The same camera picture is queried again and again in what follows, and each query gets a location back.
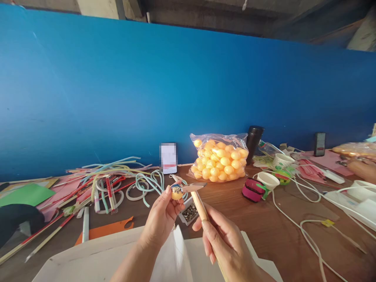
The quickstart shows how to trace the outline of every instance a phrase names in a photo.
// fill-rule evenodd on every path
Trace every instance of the person's hand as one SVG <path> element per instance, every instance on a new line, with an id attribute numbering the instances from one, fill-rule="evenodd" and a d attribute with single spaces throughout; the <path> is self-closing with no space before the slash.
<path id="1" fill-rule="evenodd" d="M 154 246 L 161 248 L 170 235 L 177 215 L 185 209 L 184 200 L 171 199 L 172 190 L 170 185 L 154 202 L 145 228 L 139 239 L 142 246 Z"/>
<path id="2" fill-rule="evenodd" d="M 211 222 L 198 218 L 192 228 L 194 231 L 203 228 L 202 240 L 211 263 L 220 261 L 228 281 L 274 281 L 252 259 L 239 228 L 216 209 L 204 205 Z"/>

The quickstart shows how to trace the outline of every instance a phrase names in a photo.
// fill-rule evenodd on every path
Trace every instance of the pink pouch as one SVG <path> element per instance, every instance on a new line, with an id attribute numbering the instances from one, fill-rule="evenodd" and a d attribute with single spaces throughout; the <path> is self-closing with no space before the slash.
<path id="1" fill-rule="evenodd" d="M 244 183 L 242 195 L 251 202 L 259 202 L 266 192 L 265 185 L 253 178 L 248 178 Z"/>

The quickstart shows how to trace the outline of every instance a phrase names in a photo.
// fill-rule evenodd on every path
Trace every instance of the plastic wrap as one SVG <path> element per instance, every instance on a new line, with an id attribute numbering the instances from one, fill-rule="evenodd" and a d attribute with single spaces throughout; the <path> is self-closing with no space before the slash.
<path id="1" fill-rule="evenodd" d="M 357 142 L 346 143 L 332 149 L 334 152 L 349 157 L 359 157 L 362 155 L 376 156 L 376 143 Z"/>
<path id="2" fill-rule="evenodd" d="M 211 182 L 226 182 L 246 176 L 247 135 L 191 134 L 198 158 L 189 169 L 188 176 Z"/>

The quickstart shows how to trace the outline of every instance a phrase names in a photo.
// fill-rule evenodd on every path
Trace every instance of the green paper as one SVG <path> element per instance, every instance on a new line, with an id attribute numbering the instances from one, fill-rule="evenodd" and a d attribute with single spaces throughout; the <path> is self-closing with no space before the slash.
<path id="1" fill-rule="evenodd" d="M 52 190 L 31 183 L 1 198 L 0 207 L 9 204 L 28 204 L 31 206 L 37 206 L 55 194 L 56 192 Z"/>

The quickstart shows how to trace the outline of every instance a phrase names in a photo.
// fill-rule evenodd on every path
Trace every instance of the woman's right hand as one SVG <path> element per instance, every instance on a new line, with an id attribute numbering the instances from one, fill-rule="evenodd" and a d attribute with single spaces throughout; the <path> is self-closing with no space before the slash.
<path id="1" fill-rule="evenodd" d="M 224 275 L 231 282 L 274 281 L 252 259 L 239 228 L 216 209 L 204 205 L 211 222 L 198 218 L 192 228 L 194 231 L 203 228 L 202 240 L 211 263 L 219 260 Z"/>

